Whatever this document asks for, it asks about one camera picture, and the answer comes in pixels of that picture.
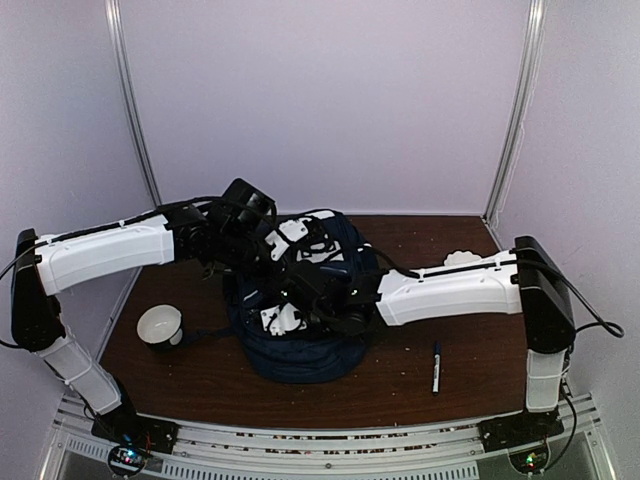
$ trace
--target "wooden table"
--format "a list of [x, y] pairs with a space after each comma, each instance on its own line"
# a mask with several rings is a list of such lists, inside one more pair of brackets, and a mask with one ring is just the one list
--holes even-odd
[[[376, 247], [407, 267], [441, 264], [455, 250], [496, 246], [475, 217], [355, 217]], [[519, 410], [525, 391], [521, 315], [477, 314], [381, 327], [362, 364], [337, 381], [283, 385], [253, 372], [235, 337], [206, 338], [158, 354], [136, 335], [148, 308], [168, 303], [187, 331], [228, 325], [220, 279], [197, 262], [143, 270], [118, 320], [103, 366], [142, 413], [283, 428], [355, 428], [439, 422]], [[433, 343], [442, 344], [441, 393], [431, 393]]]

